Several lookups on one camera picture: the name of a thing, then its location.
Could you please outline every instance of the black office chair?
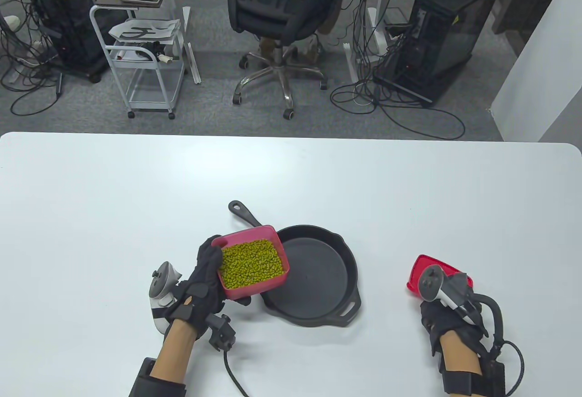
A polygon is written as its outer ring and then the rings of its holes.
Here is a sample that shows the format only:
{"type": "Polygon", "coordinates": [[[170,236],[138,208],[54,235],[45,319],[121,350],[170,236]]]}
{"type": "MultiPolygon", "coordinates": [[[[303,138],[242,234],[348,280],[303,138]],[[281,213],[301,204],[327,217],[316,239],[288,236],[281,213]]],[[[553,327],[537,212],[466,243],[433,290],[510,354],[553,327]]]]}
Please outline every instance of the black office chair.
{"type": "Polygon", "coordinates": [[[283,117],[293,118],[293,96],[289,87],[287,72],[299,71],[316,75],[320,79],[320,89],[327,89],[327,77],[319,68],[304,66],[289,62],[296,55],[297,47],[291,44],[305,39],[315,33],[328,16],[341,5],[341,0],[228,0],[228,14],[234,31],[248,31],[260,37],[275,40],[273,60],[268,60],[259,54],[249,52],[239,62],[239,67],[245,69],[249,57],[256,58],[267,65],[266,68],[248,75],[235,88],[232,102],[241,104],[241,89],[256,79],[265,75],[278,76],[283,88],[287,108],[283,117]]]}

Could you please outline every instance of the black glove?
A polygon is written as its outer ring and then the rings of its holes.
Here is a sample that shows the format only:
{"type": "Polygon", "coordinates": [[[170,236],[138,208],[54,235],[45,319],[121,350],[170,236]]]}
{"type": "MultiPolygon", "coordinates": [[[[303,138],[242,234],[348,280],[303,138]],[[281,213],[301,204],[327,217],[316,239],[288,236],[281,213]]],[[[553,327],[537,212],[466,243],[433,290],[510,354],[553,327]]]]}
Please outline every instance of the black glove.
{"type": "Polygon", "coordinates": [[[449,330],[454,330],[461,341],[482,359],[488,359],[489,353],[480,343],[483,332],[472,324],[468,324],[463,318],[439,300],[434,302],[422,302],[420,304],[422,325],[431,337],[432,355],[442,353],[441,336],[449,330]]]}
{"type": "MultiPolygon", "coordinates": [[[[166,319],[170,323],[179,318],[191,324],[196,329],[197,339],[208,329],[206,317],[217,314],[224,307],[224,289],[217,273],[222,265],[222,250],[211,245],[218,237],[220,235],[214,235],[200,246],[196,268],[186,281],[178,283],[172,290],[176,303],[166,310],[166,319]]],[[[247,305],[250,298],[239,299],[238,302],[247,305]]]]}

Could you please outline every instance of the computer tower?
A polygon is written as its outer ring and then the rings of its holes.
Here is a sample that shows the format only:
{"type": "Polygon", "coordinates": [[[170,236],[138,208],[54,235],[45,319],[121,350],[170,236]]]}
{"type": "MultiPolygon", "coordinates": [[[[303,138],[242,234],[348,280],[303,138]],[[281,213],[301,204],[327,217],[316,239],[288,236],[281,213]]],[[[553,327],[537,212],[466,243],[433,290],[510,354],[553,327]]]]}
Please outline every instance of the computer tower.
{"type": "MultiPolygon", "coordinates": [[[[99,73],[108,68],[103,50],[89,19],[89,10],[96,0],[30,0],[41,25],[39,29],[50,37],[58,55],[51,61],[61,69],[99,80],[99,73]]],[[[127,15],[119,10],[103,10],[97,23],[106,33],[122,23],[127,15]]],[[[109,41],[113,39],[104,35],[109,41]]]]}
{"type": "Polygon", "coordinates": [[[494,2],[415,0],[401,49],[376,69],[377,81],[436,101],[470,59],[494,2]]]}

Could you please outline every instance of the desk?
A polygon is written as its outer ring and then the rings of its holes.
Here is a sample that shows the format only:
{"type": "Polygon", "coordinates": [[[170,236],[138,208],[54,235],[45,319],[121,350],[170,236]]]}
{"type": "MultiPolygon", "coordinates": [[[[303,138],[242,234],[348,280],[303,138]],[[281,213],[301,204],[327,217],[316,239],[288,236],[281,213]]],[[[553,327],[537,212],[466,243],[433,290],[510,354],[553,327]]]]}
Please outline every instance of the desk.
{"type": "MultiPolygon", "coordinates": [[[[9,133],[0,139],[0,395],[128,395],[162,343],[151,273],[183,273],[198,245],[247,226],[343,235],[360,315],[301,328],[260,298],[227,303],[234,374],[253,396],[444,396],[405,289],[428,253],[501,305],[526,358],[516,395],[576,395],[582,158],[566,144],[9,133]]],[[[491,328],[491,317],[485,315],[491,328]]],[[[196,343],[190,396],[238,397],[222,356],[196,343]]],[[[518,359],[501,355],[509,385],[518,359]]]]}

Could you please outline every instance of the red container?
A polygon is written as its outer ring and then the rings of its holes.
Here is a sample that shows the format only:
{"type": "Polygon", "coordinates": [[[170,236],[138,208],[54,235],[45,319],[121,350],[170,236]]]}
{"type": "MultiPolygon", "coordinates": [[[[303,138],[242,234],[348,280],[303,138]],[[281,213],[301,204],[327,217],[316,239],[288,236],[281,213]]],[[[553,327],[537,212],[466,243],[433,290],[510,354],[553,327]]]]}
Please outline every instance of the red container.
{"type": "MultiPolygon", "coordinates": [[[[445,264],[445,262],[435,259],[434,257],[427,256],[426,254],[421,254],[418,256],[418,258],[416,258],[416,262],[412,266],[412,271],[410,272],[410,279],[408,280],[408,283],[406,283],[406,287],[410,289],[414,295],[420,297],[420,293],[418,292],[418,279],[420,279],[420,276],[422,276],[424,270],[435,264],[441,266],[447,276],[452,276],[453,274],[460,272],[453,266],[445,264]]],[[[469,276],[467,276],[467,279],[469,286],[472,287],[472,279],[469,276]]]]}
{"type": "Polygon", "coordinates": [[[254,227],[252,229],[247,229],[245,231],[237,231],[236,233],[231,233],[230,235],[216,238],[214,241],[212,241],[212,245],[218,246],[221,249],[226,249],[227,247],[232,247],[237,244],[259,241],[260,239],[266,239],[267,241],[273,244],[275,250],[277,250],[279,258],[281,259],[281,263],[283,264],[283,270],[285,272],[282,275],[274,277],[272,279],[268,279],[266,281],[262,281],[259,283],[253,283],[253,285],[243,286],[236,289],[227,289],[224,286],[222,274],[220,274],[220,271],[218,271],[218,278],[220,278],[220,283],[222,283],[222,287],[224,288],[224,293],[227,299],[238,300],[242,297],[260,294],[264,291],[269,291],[270,289],[274,289],[276,287],[283,285],[283,283],[285,283],[285,281],[287,280],[287,275],[289,274],[289,261],[287,260],[287,255],[285,254],[285,250],[283,249],[281,239],[279,239],[279,235],[277,235],[277,232],[275,231],[273,226],[260,226],[254,227]]]}

